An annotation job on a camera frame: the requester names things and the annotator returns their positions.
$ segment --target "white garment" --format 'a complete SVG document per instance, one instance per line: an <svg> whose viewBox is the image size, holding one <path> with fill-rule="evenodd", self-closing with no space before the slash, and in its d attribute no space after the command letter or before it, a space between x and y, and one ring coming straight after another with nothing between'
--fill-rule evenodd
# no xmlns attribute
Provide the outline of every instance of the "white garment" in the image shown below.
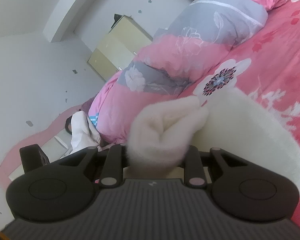
<svg viewBox="0 0 300 240"><path fill-rule="evenodd" d="M76 112L71 118L72 130L72 153L78 152L86 147L95 146L102 151L100 146L101 136L84 111Z"/></svg>
<svg viewBox="0 0 300 240"><path fill-rule="evenodd" d="M131 125L127 156L139 178L159 178L178 166L208 117L195 96L145 107Z"/></svg>

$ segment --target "pink painted wall border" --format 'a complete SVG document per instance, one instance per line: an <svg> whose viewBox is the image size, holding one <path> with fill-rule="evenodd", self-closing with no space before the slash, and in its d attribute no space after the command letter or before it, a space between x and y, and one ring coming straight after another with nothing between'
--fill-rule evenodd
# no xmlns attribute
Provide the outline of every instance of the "pink painted wall border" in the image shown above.
<svg viewBox="0 0 300 240"><path fill-rule="evenodd" d="M74 106L67 109L62 114L59 114L59 116L51 123L51 125L46 130L25 138L7 152L4 160L0 164L0 186L4 190L6 190L11 183L9 175L21 165L21 158L19 153L20 148L32 144L38 144L40 147L42 147L47 141L53 138L53 136L55 136L65 127L66 119L77 112L81 106L82 105Z"/></svg>

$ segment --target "pink quilt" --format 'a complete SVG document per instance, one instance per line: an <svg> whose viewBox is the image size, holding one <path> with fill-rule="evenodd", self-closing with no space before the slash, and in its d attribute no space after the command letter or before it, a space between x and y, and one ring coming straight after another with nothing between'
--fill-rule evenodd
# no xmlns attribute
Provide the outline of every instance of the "pink quilt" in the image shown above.
<svg viewBox="0 0 300 240"><path fill-rule="evenodd" d="M300 146L300 0L271 11L259 33L181 97L194 94L204 104L222 90L235 88L273 115ZM300 226L300 202L293 221Z"/></svg>

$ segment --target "cabinet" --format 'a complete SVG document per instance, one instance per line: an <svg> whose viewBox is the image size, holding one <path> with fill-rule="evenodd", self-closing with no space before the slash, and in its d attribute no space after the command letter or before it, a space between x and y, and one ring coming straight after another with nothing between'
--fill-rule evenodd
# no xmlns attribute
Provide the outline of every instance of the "cabinet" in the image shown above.
<svg viewBox="0 0 300 240"><path fill-rule="evenodd" d="M125 69L137 52L151 42L152 37L132 18L123 16L100 41L88 63L108 80Z"/></svg>

